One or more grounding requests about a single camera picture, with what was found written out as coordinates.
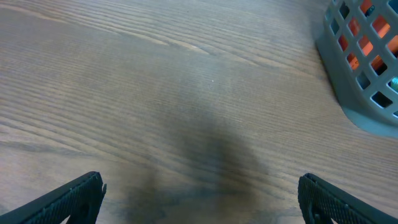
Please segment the green wet wipes packet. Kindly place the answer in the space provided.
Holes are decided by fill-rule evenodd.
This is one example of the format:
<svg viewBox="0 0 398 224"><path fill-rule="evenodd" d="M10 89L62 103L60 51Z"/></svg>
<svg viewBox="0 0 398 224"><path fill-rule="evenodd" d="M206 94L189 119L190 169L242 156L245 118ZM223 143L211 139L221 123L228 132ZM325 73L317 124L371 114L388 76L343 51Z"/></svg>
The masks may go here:
<svg viewBox="0 0 398 224"><path fill-rule="evenodd" d="M394 77L390 82L389 86L396 92L398 92L398 78Z"/></svg>

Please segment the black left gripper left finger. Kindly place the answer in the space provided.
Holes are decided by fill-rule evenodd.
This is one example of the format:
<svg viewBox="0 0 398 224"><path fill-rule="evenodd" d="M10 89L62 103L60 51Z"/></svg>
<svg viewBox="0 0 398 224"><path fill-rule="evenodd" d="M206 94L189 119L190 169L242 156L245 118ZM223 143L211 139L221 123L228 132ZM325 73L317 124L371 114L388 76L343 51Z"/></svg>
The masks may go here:
<svg viewBox="0 0 398 224"><path fill-rule="evenodd" d="M91 171L69 183L1 215L7 224L95 224L106 184L99 172Z"/></svg>

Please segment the orange Redoxon box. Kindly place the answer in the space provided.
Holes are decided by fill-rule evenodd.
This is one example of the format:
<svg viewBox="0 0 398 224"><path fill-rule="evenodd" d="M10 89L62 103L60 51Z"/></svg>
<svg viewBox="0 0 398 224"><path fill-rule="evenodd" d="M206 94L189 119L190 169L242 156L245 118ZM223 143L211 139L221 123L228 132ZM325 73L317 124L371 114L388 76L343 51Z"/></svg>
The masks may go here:
<svg viewBox="0 0 398 224"><path fill-rule="evenodd" d="M333 1L329 28L350 69L383 74L397 60L397 1Z"/></svg>

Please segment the grey plastic basket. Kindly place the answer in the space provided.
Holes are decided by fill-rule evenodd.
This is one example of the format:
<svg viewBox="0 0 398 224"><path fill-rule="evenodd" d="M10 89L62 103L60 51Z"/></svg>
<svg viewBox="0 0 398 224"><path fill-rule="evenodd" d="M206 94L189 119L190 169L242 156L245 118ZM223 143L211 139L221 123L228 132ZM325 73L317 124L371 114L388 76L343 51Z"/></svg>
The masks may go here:
<svg viewBox="0 0 398 224"><path fill-rule="evenodd" d="M390 67L381 75L376 75L369 65L352 71L329 28L333 9L332 1L314 34L337 100L344 114L357 127L372 134L396 138L397 92L389 82L397 77L397 60L390 59Z"/></svg>

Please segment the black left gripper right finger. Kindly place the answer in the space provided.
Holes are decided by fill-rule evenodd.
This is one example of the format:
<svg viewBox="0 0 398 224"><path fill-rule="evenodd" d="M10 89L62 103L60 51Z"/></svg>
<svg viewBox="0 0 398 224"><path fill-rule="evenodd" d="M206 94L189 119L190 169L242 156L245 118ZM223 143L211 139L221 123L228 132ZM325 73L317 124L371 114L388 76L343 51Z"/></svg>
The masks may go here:
<svg viewBox="0 0 398 224"><path fill-rule="evenodd" d="M397 224L397 218L311 173L299 178L298 203L306 224Z"/></svg>

